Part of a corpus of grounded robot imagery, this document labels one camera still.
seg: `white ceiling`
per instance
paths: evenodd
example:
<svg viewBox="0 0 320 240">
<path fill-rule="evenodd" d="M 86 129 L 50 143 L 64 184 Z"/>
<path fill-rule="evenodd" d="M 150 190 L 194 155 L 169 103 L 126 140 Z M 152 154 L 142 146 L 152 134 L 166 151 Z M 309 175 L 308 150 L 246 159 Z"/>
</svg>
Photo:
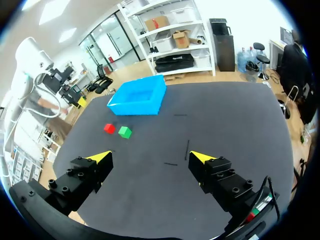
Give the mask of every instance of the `white ceiling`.
<svg viewBox="0 0 320 240">
<path fill-rule="evenodd" d="M 70 44 L 78 44 L 117 10 L 115 5 L 121 0 L 71 0 L 61 16 L 39 26 L 43 9 L 50 1 L 41 0 L 28 10 L 19 12 L 7 34 L 1 36 L 4 40 L 0 46 L 0 102 L 16 70 L 16 49 L 25 38 L 33 37 L 52 58 Z M 62 32 L 72 28 L 77 28 L 73 37 L 59 43 Z"/>
</svg>

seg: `red cube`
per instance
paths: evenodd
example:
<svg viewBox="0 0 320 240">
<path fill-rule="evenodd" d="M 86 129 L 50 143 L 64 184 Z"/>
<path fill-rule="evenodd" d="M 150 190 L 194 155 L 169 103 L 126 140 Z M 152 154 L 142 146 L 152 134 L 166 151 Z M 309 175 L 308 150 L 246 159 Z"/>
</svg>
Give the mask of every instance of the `red cube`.
<svg viewBox="0 0 320 240">
<path fill-rule="evenodd" d="M 107 125 L 104 126 L 103 130 L 105 132 L 107 132 L 108 134 L 114 134 L 116 127 L 113 126 L 112 124 L 108 123 Z"/>
</svg>

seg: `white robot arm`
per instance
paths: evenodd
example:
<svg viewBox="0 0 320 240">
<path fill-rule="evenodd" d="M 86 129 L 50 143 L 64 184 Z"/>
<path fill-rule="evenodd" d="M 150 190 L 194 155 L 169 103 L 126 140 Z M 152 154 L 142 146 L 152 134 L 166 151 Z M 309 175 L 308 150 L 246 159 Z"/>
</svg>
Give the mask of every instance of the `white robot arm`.
<svg viewBox="0 0 320 240">
<path fill-rule="evenodd" d="M 6 105 L 1 107 L 6 108 L 6 114 L 4 117 L 4 143 L 3 143 L 3 154 L 0 155 L 1 161 L 1 181 L 4 189 L 8 189 L 11 184 L 9 181 L 9 171 L 7 168 L 7 163 L 12 161 L 11 152 L 14 142 L 14 133 L 18 120 L 23 113 L 23 111 L 33 111 L 37 114 L 43 115 L 33 109 L 25 108 L 26 101 L 34 90 L 34 88 L 41 91 L 47 92 L 54 96 L 58 105 L 58 113 L 55 115 L 44 117 L 55 118 L 60 114 L 60 103 L 56 96 L 51 92 L 39 87 L 41 83 L 42 74 L 49 73 L 54 66 L 53 61 L 50 57 L 38 46 L 36 41 L 32 37 L 28 37 L 22 41 L 18 46 L 16 53 L 16 71 L 11 84 L 10 95 L 7 98 L 11 98 L 10 101 L 6 101 Z"/>
</svg>

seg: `white storage drawer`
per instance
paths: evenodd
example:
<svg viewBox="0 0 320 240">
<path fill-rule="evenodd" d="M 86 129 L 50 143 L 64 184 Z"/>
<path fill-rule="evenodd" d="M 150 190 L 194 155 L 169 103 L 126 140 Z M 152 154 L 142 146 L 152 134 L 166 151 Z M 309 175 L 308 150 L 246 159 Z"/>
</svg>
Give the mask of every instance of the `white storage drawer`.
<svg viewBox="0 0 320 240">
<path fill-rule="evenodd" d="M 196 11 L 190 6 L 172 10 L 171 12 L 178 24 L 197 20 Z"/>
<path fill-rule="evenodd" d="M 152 46 L 156 47 L 159 53 L 173 50 L 175 48 L 175 41 L 172 38 L 171 32 L 169 30 L 159 32 L 152 42 Z"/>
<path fill-rule="evenodd" d="M 191 51 L 191 56 L 194 59 L 197 68 L 211 67 L 210 53 L 206 49 L 199 49 Z"/>
</svg>

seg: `dark gray table mat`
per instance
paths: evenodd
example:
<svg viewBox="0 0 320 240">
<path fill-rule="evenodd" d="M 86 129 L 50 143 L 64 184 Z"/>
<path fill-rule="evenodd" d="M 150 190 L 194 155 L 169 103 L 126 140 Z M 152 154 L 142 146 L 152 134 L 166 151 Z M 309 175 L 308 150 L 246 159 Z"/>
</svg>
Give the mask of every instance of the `dark gray table mat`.
<svg viewBox="0 0 320 240">
<path fill-rule="evenodd" d="M 99 192 L 78 210 L 88 226 L 144 238 L 206 240 L 221 234 L 231 216 L 202 192 L 189 171 L 184 159 L 188 140 L 189 150 L 229 159 L 238 174 L 253 180 L 255 191 L 269 175 L 280 194 L 280 210 L 289 203 L 290 135 L 277 99 L 266 85 L 171 85 L 156 116 L 115 116 L 106 107 L 110 97 L 92 100 L 53 165 L 59 177 L 77 156 L 113 150 L 114 169 Z M 130 127 L 131 138 L 105 133 L 107 123 L 114 123 L 117 131 Z M 275 210 L 265 220 L 268 226 L 275 222 Z"/>
</svg>

